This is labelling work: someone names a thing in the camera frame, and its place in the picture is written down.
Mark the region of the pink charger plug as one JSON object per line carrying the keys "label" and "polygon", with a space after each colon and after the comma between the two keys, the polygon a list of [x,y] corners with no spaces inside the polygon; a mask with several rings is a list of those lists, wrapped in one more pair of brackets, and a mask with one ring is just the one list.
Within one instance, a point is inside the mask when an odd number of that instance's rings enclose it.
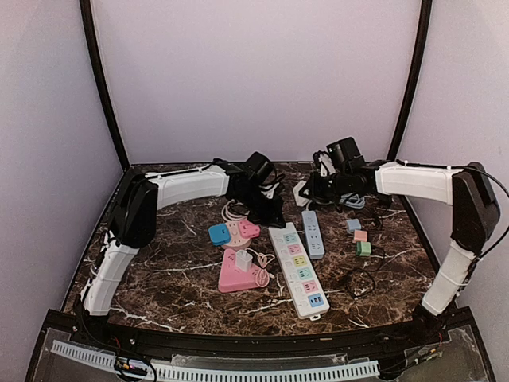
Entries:
{"label": "pink charger plug", "polygon": [[353,243],[367,242],[367,241],[368,241],[368,232],[366,232],[364,230],[355,230],[353,232],[353,239],[352,239]]}

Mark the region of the round beige power strip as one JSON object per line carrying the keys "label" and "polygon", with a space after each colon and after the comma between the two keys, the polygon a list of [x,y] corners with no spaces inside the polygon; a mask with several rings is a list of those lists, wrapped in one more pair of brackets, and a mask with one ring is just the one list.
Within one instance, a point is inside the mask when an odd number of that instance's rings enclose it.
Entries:
{"label": "round beige power strip", "polygon": [[226,224],[227,230],[230,234],[230,240],[221,245],[223,249],[233,249],[235,251],[248,248],[252,242],[252,237],[244,237],[241,233],[239,221],[230,221]]}

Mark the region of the pink triangular power strip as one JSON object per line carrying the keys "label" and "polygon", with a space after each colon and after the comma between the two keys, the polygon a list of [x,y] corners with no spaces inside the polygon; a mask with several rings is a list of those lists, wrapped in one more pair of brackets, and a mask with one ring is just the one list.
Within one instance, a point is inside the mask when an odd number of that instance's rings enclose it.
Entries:
{"label": "pink triangular power strip", "polygon": [[270,282],[268,272],[254,263],[253,256],[251,269],[248,272],[241,271],[235,266],[236,252],[237,251],[233,249],[226,249],[223,253],[223,261],[218,281],[219,291],[221,293],[231,293],[267,287]]}

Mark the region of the blue cube adapter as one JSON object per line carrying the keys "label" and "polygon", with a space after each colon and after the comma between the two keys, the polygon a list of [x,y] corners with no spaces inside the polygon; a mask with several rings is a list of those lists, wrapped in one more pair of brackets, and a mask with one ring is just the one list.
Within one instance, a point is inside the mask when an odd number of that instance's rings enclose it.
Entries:
{"label": "blue cube adapter", "polygon": [[208,234],[214,246],[222,246],[231,240],[231,235],[226,224],[211,226],[208,229]]}

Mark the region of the white long power strip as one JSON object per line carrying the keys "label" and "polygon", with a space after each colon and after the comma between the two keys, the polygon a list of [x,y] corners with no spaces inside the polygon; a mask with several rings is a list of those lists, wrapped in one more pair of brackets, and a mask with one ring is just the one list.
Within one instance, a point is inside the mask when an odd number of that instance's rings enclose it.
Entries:
{"label": "white long power strip", "polygon": [[295,225],[270,227],[268,232],[297,316],[319,320],[330,305]]}

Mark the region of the blue charger plug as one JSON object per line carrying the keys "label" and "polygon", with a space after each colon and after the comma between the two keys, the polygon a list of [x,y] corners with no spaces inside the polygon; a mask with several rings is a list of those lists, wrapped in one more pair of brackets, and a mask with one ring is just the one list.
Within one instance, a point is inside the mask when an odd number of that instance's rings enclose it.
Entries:
{"label": "blue charger plug", "polygon": [[354,231],[362,229],[362,224],[358,219],[348,219],[346,220],[346,225],[348,234],[352,234]]}

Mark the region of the green charger plug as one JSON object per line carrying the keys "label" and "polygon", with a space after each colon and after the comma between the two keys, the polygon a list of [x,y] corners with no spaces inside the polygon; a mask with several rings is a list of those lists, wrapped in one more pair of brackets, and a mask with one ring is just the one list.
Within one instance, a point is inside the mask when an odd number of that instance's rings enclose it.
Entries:
{"label": "green charger plug", "polygon": [[369,257],[372,253],[371,243],[367,241],[358,241],[356,243],[356,255],[360,257]]}

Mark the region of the pink cube adapter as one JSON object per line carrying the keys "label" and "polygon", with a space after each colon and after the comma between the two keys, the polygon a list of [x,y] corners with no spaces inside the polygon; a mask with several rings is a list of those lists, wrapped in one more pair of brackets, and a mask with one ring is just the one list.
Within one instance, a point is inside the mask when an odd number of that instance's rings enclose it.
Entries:
{"label": "pink cube adapter", "polygon": [[251,223],[249,220],[238,221],[239,234],[244,239],[253,239],[260,235],[260,227]]}

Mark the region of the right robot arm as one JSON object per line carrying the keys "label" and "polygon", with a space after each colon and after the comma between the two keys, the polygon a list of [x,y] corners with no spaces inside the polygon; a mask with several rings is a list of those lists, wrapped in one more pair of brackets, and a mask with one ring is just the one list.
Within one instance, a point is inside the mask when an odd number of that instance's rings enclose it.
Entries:
{"label": "right robot arm", "polygon": [[441,166],[374,161],[328,176],[315,170],[299,194],[320,203],[338,201],[343,195],[379,194],[416,197],[452,206],[449,251],[421,302],[424,310],[437,317],[468,285],[476,265],[491,250],[486,243],[501,215],[492,188],[497,183],[479,162]]}

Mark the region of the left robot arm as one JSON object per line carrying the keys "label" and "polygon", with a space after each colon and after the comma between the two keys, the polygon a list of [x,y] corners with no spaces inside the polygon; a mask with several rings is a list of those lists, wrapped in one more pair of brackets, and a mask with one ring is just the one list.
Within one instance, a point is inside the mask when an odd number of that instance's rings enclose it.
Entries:
{"label": "left robot arm", "polygon": [[130,262],[155,237],[158,210],[203,197],[226,197],[247,208],[250,222],[283,228],[282,198],[263,192],[275,172],[259,152],[245,162],[216,158],[206,166],[166,173],[129,170],[113,200],[103,246],[74,303],[76,313],[90,315],[82,322],[82,335],[95,347],[112,340],[111,327],[97,317],[108,315]]}

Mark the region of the blue power strip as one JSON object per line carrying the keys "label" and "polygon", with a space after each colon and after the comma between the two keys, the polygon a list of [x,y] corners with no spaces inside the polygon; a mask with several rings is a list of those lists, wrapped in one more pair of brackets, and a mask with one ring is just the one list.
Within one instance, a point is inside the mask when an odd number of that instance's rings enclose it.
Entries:
{"label": "blue power strip", "polygon": [[309,258],[312,260],[323,259],[325,255],[324,241],[321,235],[317,214],[310,209],[311,201],[305,203],[305,209],[301,213],[305,241]]}

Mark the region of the white charger plug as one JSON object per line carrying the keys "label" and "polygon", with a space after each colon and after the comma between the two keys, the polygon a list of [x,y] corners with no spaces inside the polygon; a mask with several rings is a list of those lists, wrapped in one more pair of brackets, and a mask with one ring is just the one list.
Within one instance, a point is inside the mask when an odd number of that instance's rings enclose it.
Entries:
{"label": "white charger plug", "polygon": [[243,272],[248,272],[252,265],[252,255],[245,249],[235,253],[235,266]]}

